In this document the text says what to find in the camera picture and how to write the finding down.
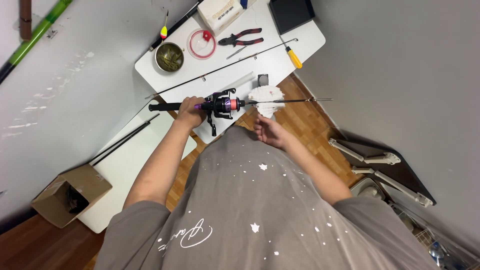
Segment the black foam handle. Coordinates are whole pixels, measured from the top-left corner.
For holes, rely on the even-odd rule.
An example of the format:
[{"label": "black foam handle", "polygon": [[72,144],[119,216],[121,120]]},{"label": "black foam handle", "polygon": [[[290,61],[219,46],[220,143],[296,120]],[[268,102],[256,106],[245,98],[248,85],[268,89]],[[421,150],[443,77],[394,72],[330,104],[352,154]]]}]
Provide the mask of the black foam handle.
[{"label": "black foam handle", "polygon": [[159,111],[166,111],[166,110],[179,110],[181,103],[159,103],[159,104],[150,104],[148,105],[148,109],[150,111],[159,110]]}]

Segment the white cloth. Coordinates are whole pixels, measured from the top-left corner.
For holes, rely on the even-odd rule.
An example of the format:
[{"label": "white cloth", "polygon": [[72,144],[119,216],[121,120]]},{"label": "white cloth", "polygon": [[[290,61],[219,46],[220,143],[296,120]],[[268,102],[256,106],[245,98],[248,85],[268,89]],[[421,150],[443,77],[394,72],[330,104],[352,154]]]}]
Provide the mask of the white cloth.
[{"label": "white cloth", "polygon": [[[276,86],[261,86],[253,89],[248,94],[248,99],[258,102],[274,101],[274,100],[283,100],[284,94],[280,88]],[[285,107],[284,103],[259,103],[254,105],[258,112],[267,118],[272,118],[273,113],[276,112],[279,108]]]}]

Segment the person's left hand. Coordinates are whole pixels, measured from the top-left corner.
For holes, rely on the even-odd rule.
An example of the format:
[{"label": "person's left hand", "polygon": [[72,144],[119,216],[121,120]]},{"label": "person's left hand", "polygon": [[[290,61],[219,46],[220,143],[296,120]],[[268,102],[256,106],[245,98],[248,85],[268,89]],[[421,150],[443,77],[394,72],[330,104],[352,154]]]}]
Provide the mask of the person's left hand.
[{"label": "person's left hand", "polygon": [[190,130],[198,127],[206,118],[204,110],[195,109],[195,104],[205,102],[204,98],[197,98],[193,96],[191,98],[185,98],[179,109],[177,121],[187,126]]}]

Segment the tissue box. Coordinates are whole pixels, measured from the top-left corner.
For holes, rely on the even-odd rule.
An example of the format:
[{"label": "tissue box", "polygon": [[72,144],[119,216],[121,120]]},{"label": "tissue box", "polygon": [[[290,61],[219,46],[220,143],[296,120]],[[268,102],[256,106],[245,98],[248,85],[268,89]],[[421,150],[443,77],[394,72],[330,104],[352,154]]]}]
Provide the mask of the tissue box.
[{"label": "tissue box", "polygon": [[244,11],[239,0],[204,0],[198,5],[198,13],[214,36],[222,33]]}]

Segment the bowl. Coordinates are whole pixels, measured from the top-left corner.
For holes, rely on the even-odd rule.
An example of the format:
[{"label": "bowl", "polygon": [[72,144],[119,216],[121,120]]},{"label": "bowl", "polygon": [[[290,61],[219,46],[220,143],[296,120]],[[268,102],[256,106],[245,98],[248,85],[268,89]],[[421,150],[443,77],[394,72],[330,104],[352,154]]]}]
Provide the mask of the bowl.
[{"label": "bowl", "polygon": [[165,72],[178,71],[183,66],[183,51],[177,44],[164,42],[155,50],[155,63]]}]

